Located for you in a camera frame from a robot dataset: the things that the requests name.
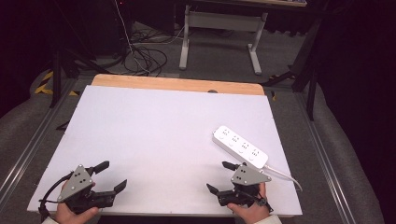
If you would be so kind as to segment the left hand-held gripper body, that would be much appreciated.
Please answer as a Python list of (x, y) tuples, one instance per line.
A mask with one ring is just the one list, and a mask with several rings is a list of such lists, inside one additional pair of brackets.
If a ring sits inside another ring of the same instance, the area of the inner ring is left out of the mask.
[(75, 214), (81, 214), (92, 207), (111, 207), (115, 200), (115, 191), (95, 192), (92, 190), (94, 167), (85, 168), (80, 164), (67, 178), (57, 202), (65, 203)]

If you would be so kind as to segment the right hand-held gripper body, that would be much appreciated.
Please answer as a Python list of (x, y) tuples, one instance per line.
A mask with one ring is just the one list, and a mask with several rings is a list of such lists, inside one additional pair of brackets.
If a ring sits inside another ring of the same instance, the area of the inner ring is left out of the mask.
[(271, 181), (272, 178), (255, 169), (240, 164), (231, 177), (233, 189), (219, 191), (218, 201), (221, 206), (228, 203), (251, 206), (258, 202), (259, 184)]

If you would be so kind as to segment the person's left hand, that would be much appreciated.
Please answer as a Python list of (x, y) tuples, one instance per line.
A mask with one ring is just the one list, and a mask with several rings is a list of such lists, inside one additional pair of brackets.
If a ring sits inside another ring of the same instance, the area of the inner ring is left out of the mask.
[(65, 203), (57, 204), (55, 220), (59, 224), (86, 224), (99, 213), (97, 207), (92, 207), (81, 214), (72, 212)]

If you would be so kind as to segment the person's right hand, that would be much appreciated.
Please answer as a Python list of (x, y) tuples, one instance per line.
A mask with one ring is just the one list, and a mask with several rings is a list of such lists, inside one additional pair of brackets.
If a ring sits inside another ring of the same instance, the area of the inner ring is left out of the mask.
[(270, 216), (270, 209), (266, 199), (266, 187), (264, 183), (259, 184), (259, 193), (257, 195), (258, 202), (250, 207), (243, 207), (235, 203), (228, 203), (227, 207), (236, 215), (241, 217), (246, 224), (254, 224), (266, 217)]

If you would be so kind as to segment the white power strip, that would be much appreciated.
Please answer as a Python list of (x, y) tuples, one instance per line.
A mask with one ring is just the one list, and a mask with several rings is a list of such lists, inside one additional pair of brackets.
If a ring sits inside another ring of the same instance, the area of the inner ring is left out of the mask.
[(212, 133), (212, 141), (240, 161), (257, 169), (268, 162), (268, 155), (227, 126), (220, 126)]

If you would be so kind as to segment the white board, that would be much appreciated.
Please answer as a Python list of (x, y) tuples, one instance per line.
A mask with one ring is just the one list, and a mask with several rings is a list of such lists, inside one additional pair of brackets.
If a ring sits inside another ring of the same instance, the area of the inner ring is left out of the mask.
[(264, 95), (193, 91), (158, 91), (89, 86), (82, 93), (28, 209), (43, 196), (55, 200), (53, 185), (80, 164), (109, 161), (94, 177), (95, 190), (111, 190), (127, 180), (106, 215), (227, 217), (207, 184), (232, 188), (232, 171), (223, 161), (234, 158), (212, 141), (227, 126), (269, 157), (267, 197), (275, 214), (299, 216), (302, 208)]

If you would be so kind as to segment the yellow black floor tape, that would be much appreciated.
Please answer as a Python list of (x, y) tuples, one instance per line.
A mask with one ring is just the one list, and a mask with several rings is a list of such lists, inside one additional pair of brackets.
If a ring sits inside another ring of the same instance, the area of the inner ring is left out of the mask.
[(48, 71), (46, 75), (42, 78), (41, 82), (39, 83), (38, 87), (35, 89), (35, 94), (44, 93), (44, 94), (53, 94), (52, 89), (48, 89), (47, 86), (50, 82), (50, 79), (53, 77), (53, 72)]

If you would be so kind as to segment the wooden table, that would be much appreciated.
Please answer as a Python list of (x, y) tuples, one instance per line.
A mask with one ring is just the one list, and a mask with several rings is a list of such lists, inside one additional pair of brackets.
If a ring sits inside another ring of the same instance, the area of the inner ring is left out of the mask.
[(170, 91), (216, 91), (218, 93), (264, 95), (263, 87), (259, 84), (254, 83), (238, 83), (170, 77), (135, 77), (99, 74), (93, 78), (92, 85)]

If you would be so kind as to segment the black tripod stand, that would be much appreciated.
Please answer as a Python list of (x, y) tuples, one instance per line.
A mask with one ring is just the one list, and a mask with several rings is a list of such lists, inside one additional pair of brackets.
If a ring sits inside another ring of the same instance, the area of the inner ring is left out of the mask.
[(40, 0), (44, 8), (43, 18), (49, 32), (52, 53), (53, 95), (51, 107), (55, 107), (62, 93), (62, 72), (67, 77), (79, 76), (77, 61), (97, 73), (107, 70), (94, 63), (95, 56), (84, 27), (79, 0)]
[(304, 43), (302, 44), (293, 65), (290, 67), (290, 70), (279, 77), (274, 77), (262, 83), (263, 87), (270, 87), (286, 80), (287, 78), (295, 77), (294, 82), (291, 85), (291, 89), (294, 92), (302, 92), (305, 86), (309, 85), (305, 110), (310, 120), (314, 119), (313, 110), (316, 85), (318, 81), (318, 76), (314, 69), (314, 56), (312, 50), (321, 22), (322, 18), (317, 18), (314, 20), (314, 23), (309, 29)]

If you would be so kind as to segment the aluminium rail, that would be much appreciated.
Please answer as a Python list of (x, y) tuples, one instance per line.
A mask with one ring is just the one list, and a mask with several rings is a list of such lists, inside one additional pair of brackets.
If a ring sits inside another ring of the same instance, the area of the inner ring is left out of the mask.
[(332, 163), (328, 157), (325, 147), (323, 146), (323, 142), (321, 141), (315, 122), (308, 117), (304, 97), (301, 93), (295, 93), (294, 96), (300, 109), (302, 110), (304, 121), (307, 124), (309, 134), (313, 140), (314, 150), (316, 151), (318, 162), (320, 164), (322, 173), (326, 178), (327, 185), (332, 194), (332, 198), (334, 200), (340, 218), (342, 219), (343, 224), (356, 224), (356, 220), (352, 215), (349, 204), (347, 202), (346, 195), (332, 167)]
[(67, 78), (55, 105), (52, 96), (33, 94), (0, 118), (0, 209), (7, 204), (77, 80)]

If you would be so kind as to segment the white desk frame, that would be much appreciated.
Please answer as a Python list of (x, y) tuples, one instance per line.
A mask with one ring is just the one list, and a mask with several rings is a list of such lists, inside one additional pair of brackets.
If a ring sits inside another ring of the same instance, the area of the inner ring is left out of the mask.
[(251, 43), (247, 44), (247, 51), (254, 73), (257, 76), (262, 74), (262, 68), (256, 50), (262, 37), (263, 28), (268, 16), (267, 13), (263, 12), (260, 17), (249, 17), (241, 15), (196, 12), (191, 10), (191, 5), (186, 5), (184, 16), (184, 37), (178, 66), (181, 70), (185, 70), (187, 68), (190, 44), (189, 29), (194, 27), (254, 32), (255, 37)]

